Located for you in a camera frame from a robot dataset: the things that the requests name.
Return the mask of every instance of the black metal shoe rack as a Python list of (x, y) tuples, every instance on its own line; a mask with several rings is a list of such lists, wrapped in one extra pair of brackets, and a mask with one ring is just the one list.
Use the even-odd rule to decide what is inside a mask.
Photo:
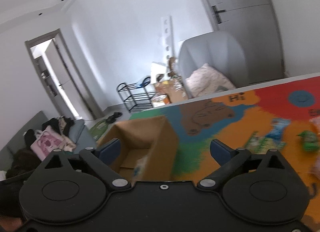
[[(148, 92), (146, 89), (146, 87), (150, 84), (150, 81), (151, 77), (148, 76), (143, 81), (145, 84), (143, 87), (136, 87), (136, 83), (126, 84), (125, 82), (118, 85), (117, 92), (126, 109), (130, 113), (153, 108), (151, 99), (154, 97), (156, 92)], [(143, 89), (144, 92), (135, 93), (136, 91), (139, 92), (139, 89)]]

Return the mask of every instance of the black shoe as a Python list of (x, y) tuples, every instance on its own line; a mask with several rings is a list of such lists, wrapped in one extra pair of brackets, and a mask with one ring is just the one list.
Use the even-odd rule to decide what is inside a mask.
[(112, 117), (114, 117), (114, 118), (119, 118), (119, 117), (121, 117), (122, 116), (122, 112), (115, 112), (115, 113), (113, 113), (113, 115), (112, 115)]
[(107, 124), (112, 124), (112, 123), (116, 122), (116, 118), (114, 118), (113, 116), (110, 116), (105, 120), (105, 122)]

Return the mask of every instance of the door handle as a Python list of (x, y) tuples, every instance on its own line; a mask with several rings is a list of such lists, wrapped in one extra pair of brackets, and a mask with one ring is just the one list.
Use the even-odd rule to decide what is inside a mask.
[(222, 20), (221, 20), (221, 17), (219, 14), (223, 13), (223, 12), (227, 12), (227, 11), (226, 10), (218, 10), (217, 6), (212, 6), (212, 9), (213, 9), (213, 13), (217, 19), (218, 24), (221, 24)]
[(60, 87), (62, 90), (64, 90), (64, 88), (63, 88), (62, 84), (59, 84), (59, 87)]

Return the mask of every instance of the blue circle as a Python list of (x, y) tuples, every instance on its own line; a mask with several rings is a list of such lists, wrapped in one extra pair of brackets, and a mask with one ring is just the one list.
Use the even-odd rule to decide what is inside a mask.
[(310, 107), (315, 103), (315, 98), (310, 92), (297, 90), (292, 92), (288, 98), (289, 102), (299, 108)]

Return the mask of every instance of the pillow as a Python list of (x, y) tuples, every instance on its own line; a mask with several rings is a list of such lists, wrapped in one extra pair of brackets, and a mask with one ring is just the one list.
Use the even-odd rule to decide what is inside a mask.
[(236, 88), (227, 77), (208, 63), (195, 70), (186, 79), (186, 83), (195, 98)]
[(198, 97), (198, 94), (209, 86), (212, 74), (212, 67), (206, 63), (195, 70), (189, 78), (186, 78), (186, 84), (194, 98)]
[(209, 85), (199, 92), (198, 97), (210, 95), (222, 91), (233, 90), (236, 87), (230, 82), (230, 80), (220, 73), (218, 70), (213, 69), (213, 74), (211, 75), (211, 79), (209, 81)]

